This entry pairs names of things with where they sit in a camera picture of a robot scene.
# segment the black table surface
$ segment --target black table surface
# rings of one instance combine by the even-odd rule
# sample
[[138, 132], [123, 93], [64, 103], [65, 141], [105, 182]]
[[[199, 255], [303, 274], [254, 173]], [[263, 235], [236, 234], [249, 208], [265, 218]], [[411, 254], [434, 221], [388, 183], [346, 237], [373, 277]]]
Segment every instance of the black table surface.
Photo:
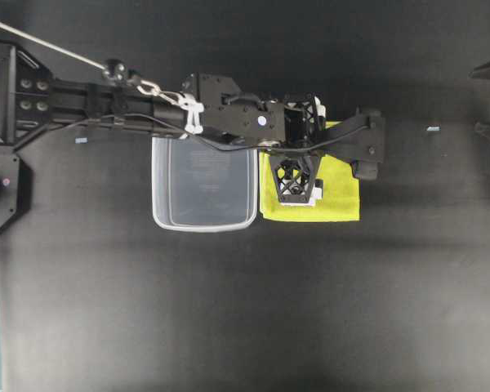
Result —
[[224, 74], [388, 122], [360, 222], [226, 234], [154, 223], [149, 139], [33, 143], [30, 210], [0, 235], [5, 390], [490, 391], [490, 82], [468, 78], [490, 1], [1, 0], [0, 20], [168, 89]]

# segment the bolt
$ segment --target bolt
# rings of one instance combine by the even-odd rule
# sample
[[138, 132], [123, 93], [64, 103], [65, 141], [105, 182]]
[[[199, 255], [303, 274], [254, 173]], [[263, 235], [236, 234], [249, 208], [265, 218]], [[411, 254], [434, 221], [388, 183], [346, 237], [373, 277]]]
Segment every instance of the bolt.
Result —
[[40, 80], [36, 83], [36, 87], [38, 87], [38, 90], [45, 91], [47, 88], [49, 88], [49, 85], [47, 84], [47, 82]]
[[36, 109], [40, 110], [41, 112], [45, 112], [49, 109], [49, 105], [46, 102], [40, 101], [36, 104]]
[[22, 100], [22, 101], [20, 102], [20, 107], [21, 107], [23, 110], [29, 110], [29, 109], [31, 109], [31, 107], [32, 107], [32, 106], [33, 106], [33, 105], [32, 105], [32, 104], [31, 104], [31, 102], [30, 102], [30, 101], [28, 101], [28, 100]]
[[29, 79], [22, 79], [20, 80], [20, 85], [23, 88], [31, 88], [33, 86], [33, 82], [31, 82]]

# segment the cable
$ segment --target cable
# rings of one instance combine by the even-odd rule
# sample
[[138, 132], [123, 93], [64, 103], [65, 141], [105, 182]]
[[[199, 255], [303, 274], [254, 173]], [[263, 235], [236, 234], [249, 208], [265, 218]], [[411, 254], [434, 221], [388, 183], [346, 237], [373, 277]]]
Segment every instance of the cable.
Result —
[[[325, 141], [322, 141], [321, 143], [318, 143], [316, 145], [311, 145], [309, 147], [290, 148], [290, 147], [269, 147], [269, 146], [266, 146], [266, 145], [249, 145], [249, 146], [245, 146], [245, 147], [237, 147], [235, 149], [226, 149], [226, 148], [221, 148], [221, 147], [219, 147], [217, 145], [214, 145], [212, 142], [208, 141], [203, 136], [188, 133], [187, 131], [185, 131], [185, 129], [182, 129], [181, 127], [178, 127], [178, 126], [176, 126], [174, 124], [170, 124], [167, 121], [164, 121], [164, 120], [162, 120], [160, 118], [156, 118], [156, 117], [150, 116], [148, 114], [143, 114], [143, 113], [127, 113], [127, 114], [125, 114], [125, 117], [126, 118], [130, 118], [130, 117], [133, 117], [134, 118], [134, 117], [136, 117], [136, 118], [145, 118], [145, 119], [148, 119], [148, 120], [153, 121], [155, 123], [158, 123], [158, 124], [160, 124], [160, 125], [162, 125], [164, 127], [167, 127], [167, 128], [173, 129], [175, 131], [179, 131], [182, 134], [191, 136], [195, 140], [197, 140], [200, 143], [206, 145], [207, 147], [210, 147], [210, 148], [215, 149], [216, 151], [219, 151], [219, 152], [222, 152], [222, 153], [233, 153], [233, 152], [237, 152], [237, 151], [246, 151], [246, 150], [250, 150], [250, 149], [256, 149], [258, 151], [272, 151], [272, 152], [275, 152], [275, 153], [306, 153], [306, 152], [309, 152], [309, 151], [313, 151], [315, 149], [320, 149], [320, 148], [322, 148], [324, 146], [327, 146], [327, 145], [332, 145], [334, 143], [337, 143], [338, 141], [343, 140], [346, 137], [352, 136], [355, 133], [358, 133], [359, 131], [362, 131], [363, 129], [367, 129], [368, 128], [368, 126], [362, 125], [361, 127], [357, 127], [357, 128], [355, 128], [355, 129], [353, 129], [351, 131], [345, 132], [344, 134], [339, 135], [337, 137], [334, 137], [333, 139], [325, 140]], [[100, 117], [100, 119], [107, 119], [107, 118], [114, 118], [114, 115], [113, 114], [106, 114], [106, 115]], [[61, 126], [61, 127], [56, 127], [56, 128], [49, 129], [49, 131], [63, 131], [65, 129], [70, 129], [72, 127], [78, 127], [78, 126], [81, 126], [81, 125], [87, 125], [89, 123], [89, 121], [90, 121], [89, 118], [83, 118], [81, 120], [72, 122], [70, 124], [67, 124], [67, 125], [64, 125], [64, 126]], [[143, 132], [146, 133], [146, 134], [148, 134], [148, 135], [150, 135], [150, 136], [152, 136], [152, 137], [158, 137], [158, 136], [162, 136], [163, 135], [160, 132], [143, 131], [143, 130], [140, 131], [139, 133], [143, 133]]]
[[319, 149], [321, 147], [324, 147], [326, 145], [332, 145], [334, 143], [337, 143], [338, 141], [340, 140], [343, 140], [345, 139], [346, 137], [349, 137], [349, 136], [352, 136], [353, 134], [355, 133], [358, 133], [359, 131], [362, 131], [363, 129], [367, 129], [368, 126], [366, 125], [362, 125], [361, 127], [357, 127], [351, 131], [348, 131], [348, 132], [345, 132], [344, 134], [342, 135], [339, 135], [333, 139], [330, 139], [330, 140], [325, 140], [325, 141], [322, 141], [321, 143], [318, 143], [316, 145], [311, 145], [310, 147], [301, 147], [301, 148], [289, 148], [289, 147], [269, 147], [269, 146], [266, 146], [266, 145], [251, 145], [251, 146], [247, 146], [247, 147], [238, 147], [238, 148], [235, 148], [235, 149], [222, 149], [221, 147], [218, 147], [217, 145], [214, 145], [213, 143], [209, 142], [206, 138], [200, 136], [200, 135], [195, 135], [195, 134], [191, 134], [191, 133], [188, 133], [186, 132], [185, 130], [181, 129], [180, 127], [177, 127], [176, 125], [172, 125], [170, 124], [169, 122], [166, 122], [166, 121], [163, 121], [159, 118], [155, 118], [153, 116], [149, 116], [147, 114], [140, 114], [140, 113], [130, 113], [130, 114], [126, 114], [127, 117], [142, 117], [142, 118], [147, 118], [148, 120], [151, 120], [151, 121], [154, 121], [156, 123], [159, 123], [165, 127], [170, 127], [171, 129], [175, 129], [177, 131], [181, 131], [183, 132], [184, 134], [187, 134], [189, 136], [192, 136], [194, 137], [194, 139], [202, 142], [203, 144], [213, 148], [213, 149], [216, 149], [218, 151], [221, 151], [221, 152], [226, 152], [226, 153], [232, 153], [232, 152], [235, 152], [235, 151], [245, 151], [245, 150], [248, 150], [248, 149], [257, 149], [257, 150], [267, 150], [267, 151], [273, 151], [273, 152], [279, 152], [279, 153], [305, 153], [305, 152], [309, 152], [309, 151], [312, 151], [314, 149]]
[[222, 149], [221, 147], [218, 147], [217, 145], [214, 145], [213, 143], [208, 142], [205, 138], [200, 137], [198, 135], [197, 139], [200, 140], [202, 143], [205, 145], [208, 145], [212, 147], [213, 149], [217, 149], [218, 151], [225, 152], [225, 153], [231, 153], [234, 151], [244, 151], [248, 149], [257, 149], [258, 151], [272, 151], [275, 153], [307, 153], [309, 151], [313, 151], [315, 149], [320, 149], [321, 147], [324, 147], [326, 145], [333, 145], [334, 143], [337, 143], [340, 140], [345, 139], [346, 137], [352, 136], [355, 133], [358, 133], [359, 131], [362, 131], [363, 129], [368, 128], [368, 126], [363, 125], [361, 127], [358, 127], [356, 129], [353, 129], [352, 131], [345, 132], [343, 135], [339, 135], [338, 137], [335, 137], [330, 140], [323, 141], [321, 143], [318, 143], [316, 145], [311, 145], [310, 147], [302, 147], [302, 148], [290, 148], [290, 147], [269, 147], [266, 145], [253, 145], [253, 146], [248, 146], [248, 147], [238, 147], [236, 149]]
[[[84, 62], [86, 64], [89, 64], [89, 65], [91, 65], [93, 67], [96, 67], [98, 69], [101, 69], [102, 71], [104, 71], [104, 70], [107, 69], [107, 67], [105, 67], [105, 65], [100, 64], [97, 61], [94, 61], [94, 60], [91, 60], [91, 59], [89, 59], [89, 58], [87, 58], [85, 56], [79, 55], [78, 53], [74, 53], [73, 51], [68, 51], [67, 49], [64, 49], [63, 47], [59, 47], [59, 46], [57, 46], [57, 45], [55, 45], [53, 43], [50, 43], [48, 41], [44, 41], [43, 39], [34, 37], [33, 35], [28, 34], [28, 33], [25, 33], [25, 32], [23, 32], [21, 30], [15, 29], [14, 27], [12, 27], [12, 26], [10, 26], [8, 24], [5, 24], [5, 23], [0, 22], [0, 29], [6, 30], [9, 33], [13, 33], [13, 34], [18, 35], [19, 37], [25, 38], [25, 39], [27, 39], [29, 41], [35, 42], [38, 45], [42, 45], [44, 47], [48, 47], [49, 49], [52, 49], [53, 51], [58, 51], [59, 53], [62, 53], [64, 55], [66, 55], [66, 56], [69, 56], [69, 57], [74, 58], [75, 60], [82, 61], [82, 62]], [[160, 86], [158, 84], [156, 84], [154, 82], [151, 82], [150, 80], [146, 80], [146, 79], [141, 79], [140, 83], [142, 85], [151, 87], [150, 91], [146, 91], [142, 86], [138, 86], [138, 91], [140, 91], [143, 95], [156, 95], [156, 96], [160, 96], [164, 100], [168, 100], [169, 103], [171, 103], [173, 105], [177, 105], [177, 102], [175, 102], [171, 98], [168, 98], [167, 96], [165, 96], [162, 93], [162, 89], [160, 88]]]
[[43, 39], [36, 38], [36, 37], [32, 36], [31, 34], [24, 33], [23, 31], [15, 29], [14, 27], [11, 27], [7, 24], [3, 24], [2, 22], [0, 22], [0, 29], [6, 30], [9, 33], [13, 33], [13, 34], [18, 35], [22, 38], [28, 39], [29, 41], [33, 41], [39, 45], [43, 45], [45, 47], [48, 47], [49, 49], [52, 49], [53, 51], [59, 51], [60, 53], [62, 53], [64, 55], [67, 55], [69, 57], [73, 57], [74, 59], [80, 60], [84, 63], [89, 64], [89, 65], [92, 65], [93, 67], [97, 67], [99, 69], [105, 69], [104, 65], [97, 63], [94, 60], [88, 59], [85, 56], [80, 56], [79, 54], [74, 53], [72, 51], [68, 51], [67, 49], [64, 49], [63, 47], [58, 47], [57, 45], [54, 45], [54, 44], [47, 42], [47, 41], [44, 41]]

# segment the clear plastic container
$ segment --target clear plastic container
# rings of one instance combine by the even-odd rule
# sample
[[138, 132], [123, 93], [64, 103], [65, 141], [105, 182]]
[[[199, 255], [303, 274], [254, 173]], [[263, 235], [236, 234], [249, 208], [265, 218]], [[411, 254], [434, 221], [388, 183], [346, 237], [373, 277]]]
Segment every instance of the clear plastic container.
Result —
[[257, 152], [219, 153], [194, 139], [153, 139], [154, 220], [164, 229], [247, 228], [257, 212]]

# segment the yellow cloth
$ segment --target yellow cloth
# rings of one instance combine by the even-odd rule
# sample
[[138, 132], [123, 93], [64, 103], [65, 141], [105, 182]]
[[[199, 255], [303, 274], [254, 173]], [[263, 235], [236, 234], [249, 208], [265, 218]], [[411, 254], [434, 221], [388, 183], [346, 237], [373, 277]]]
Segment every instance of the yellow cloth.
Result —
[[282, 206], [270, 170], [269, 155], [260, 154], [260, 212], [265, 219], [283, 222], [359, 221], [359, 180], [348, 163], [331, 156], [321, 159], [317, 178], [323, 198], [315, 207]]

